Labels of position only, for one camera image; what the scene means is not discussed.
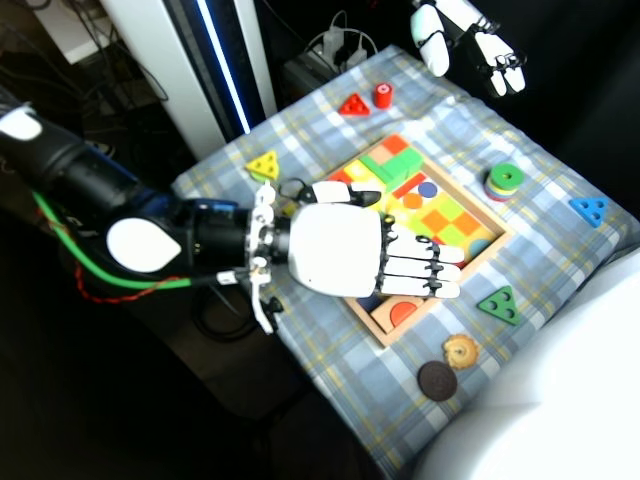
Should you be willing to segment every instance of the tablecloth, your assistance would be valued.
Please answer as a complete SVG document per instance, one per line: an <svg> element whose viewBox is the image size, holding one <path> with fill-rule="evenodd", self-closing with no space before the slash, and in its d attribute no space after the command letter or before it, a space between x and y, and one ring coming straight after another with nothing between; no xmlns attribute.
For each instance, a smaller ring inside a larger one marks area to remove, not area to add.
<svg viewBox="0 0 640 480"><path fill-rule="evenodd" d="M378 110L371 93L390 82L393 106ZM372 107L367 117L338 108L353 92ZM614 252L640 241L638 222L613 201L592 228L570 206L575 197L602 196L593 185L446 79L432 77L406 52L389 47L229 143L176 180L186 197L213 197L250 206L258 188L244 170L274 149L281 178L319 180L371 144L400 133L513 227L516 236L462 285L459 298L434 308L383 349L338 298L300 286L286 269L274 273L265 296L285 306L279 335L315 385L353 429L385 474L393 477L472 399ZM507 203L482 190L488 169L510 161L526 181ZM504 285L513 287L522 317L514 327L476 308ZM416 374L442 360L442 344L466 333L481 345L473 368L457 373L453 398L434 403Z"/></svg>

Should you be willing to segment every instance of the blue triangle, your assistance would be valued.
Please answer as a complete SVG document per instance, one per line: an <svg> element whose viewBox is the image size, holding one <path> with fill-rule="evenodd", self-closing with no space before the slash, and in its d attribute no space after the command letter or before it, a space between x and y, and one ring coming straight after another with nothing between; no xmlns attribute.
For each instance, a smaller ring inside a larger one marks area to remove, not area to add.
<svg viewBox="0 0 640 480"><path fill-rule="evenodd" d="M602 225L609 199L606 197L574 198L569 205L584 218L593 228Z"/></svg>

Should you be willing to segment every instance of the wooden tray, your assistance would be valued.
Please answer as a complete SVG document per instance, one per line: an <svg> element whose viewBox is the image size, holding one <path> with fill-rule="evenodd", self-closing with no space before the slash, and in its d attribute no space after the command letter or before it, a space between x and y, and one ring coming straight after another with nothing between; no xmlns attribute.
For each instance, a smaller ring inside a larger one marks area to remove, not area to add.
<svg viewBox="0 0 640 480"><path fill-rule="evenodd" d="M345 183L368 183L385 193L372 207L396 217L416 234L465 250L460 284L513 236L486 205L464 190L441 167L399 135L385 138L329 176ZM346 299L384 346L424 318L440 299L374 295Z"/></svg>

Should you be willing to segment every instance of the stacked rings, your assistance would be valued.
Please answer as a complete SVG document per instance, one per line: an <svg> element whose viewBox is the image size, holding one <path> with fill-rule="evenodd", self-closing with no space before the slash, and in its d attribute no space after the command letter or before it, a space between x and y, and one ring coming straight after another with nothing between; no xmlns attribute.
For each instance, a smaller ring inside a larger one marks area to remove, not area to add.
<svg viewBox="0 0 640 480"><path fill-rule="evenodd" d="M393 87L390 83L381 83L373 91L373 103L378 108L389 108L393 99Z"/></svg>
<svg viewBox="0 0 640 480"><path fill-rule="evenodd" d="M484 191L491 200L506 202L518 191L524 174L511 163L501 163L491 169L484 182Z"/></svg>

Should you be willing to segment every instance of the green cable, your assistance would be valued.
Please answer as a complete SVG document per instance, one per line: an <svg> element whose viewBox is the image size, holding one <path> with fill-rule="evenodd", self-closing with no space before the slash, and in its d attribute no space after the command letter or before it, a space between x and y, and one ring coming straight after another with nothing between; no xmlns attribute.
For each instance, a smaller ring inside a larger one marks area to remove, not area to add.
<svg viewBox="0 0 640 480"><path fill-rule="evenodd" d="M107 283L116 285L122 288L130 288L133 290L146 290L147 288L156 287L159 290L168 290L170 288L184 288L191 286L190 278L181 278L179 280L170 280L166 283L158 285L158 282L144 282L140 280L128 280L126 278L116 277L100 268L93 260L91 260L80 248L73 239L69 236L66 230L61 226L62 224L58 220L57 215L49 206L47 201L36 192L33 192L33 197L36 199L36 203L44 213L44 216L51 222L53 231L56 232L58 238L62 244L67 247L71 254L78 260L87 270L93 273L96 277L104 280Z"/></svg>

